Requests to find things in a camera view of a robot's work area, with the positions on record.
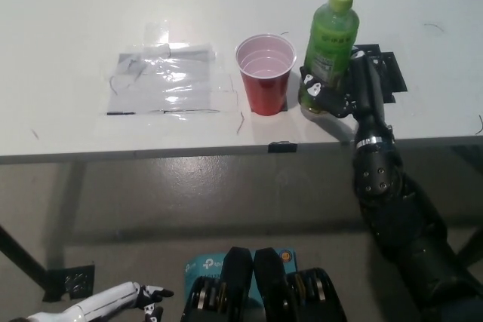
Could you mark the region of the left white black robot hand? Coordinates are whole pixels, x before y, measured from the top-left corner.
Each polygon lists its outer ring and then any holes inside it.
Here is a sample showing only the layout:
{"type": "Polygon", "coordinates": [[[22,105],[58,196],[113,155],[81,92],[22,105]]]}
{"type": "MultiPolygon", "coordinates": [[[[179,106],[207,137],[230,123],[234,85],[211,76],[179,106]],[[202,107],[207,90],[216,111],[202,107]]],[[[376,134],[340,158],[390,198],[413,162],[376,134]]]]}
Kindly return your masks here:
{"type": "Polygon", "coordinates": [[[164,309],[157,304],[173,295],[171,290],[164,287],[141,285],[129,281],[96,293],[60,313],[39,312],[28,316],[26,321],[109,321],[128,309],[141,310],[143,321],[160,321],[164,309]]]}

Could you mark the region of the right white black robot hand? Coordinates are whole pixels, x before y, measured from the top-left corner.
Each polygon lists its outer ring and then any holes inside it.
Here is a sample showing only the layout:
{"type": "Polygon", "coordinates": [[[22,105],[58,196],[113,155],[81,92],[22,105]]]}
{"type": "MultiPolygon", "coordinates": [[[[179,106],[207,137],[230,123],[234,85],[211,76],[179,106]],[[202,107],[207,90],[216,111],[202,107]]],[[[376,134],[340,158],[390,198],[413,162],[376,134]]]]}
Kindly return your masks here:
{"type": "Polygon", "coordinates": [[[369,144],[394,143],[392,127],[385,121],[380,73],[363,47],[352,49],[349,67],[338,88],[316,77],[305,66],[300,67],[300,74],[300,105],[308,111],[327,112],[339,119],[351,115],[358,124],[357,149],[369,144]]]}

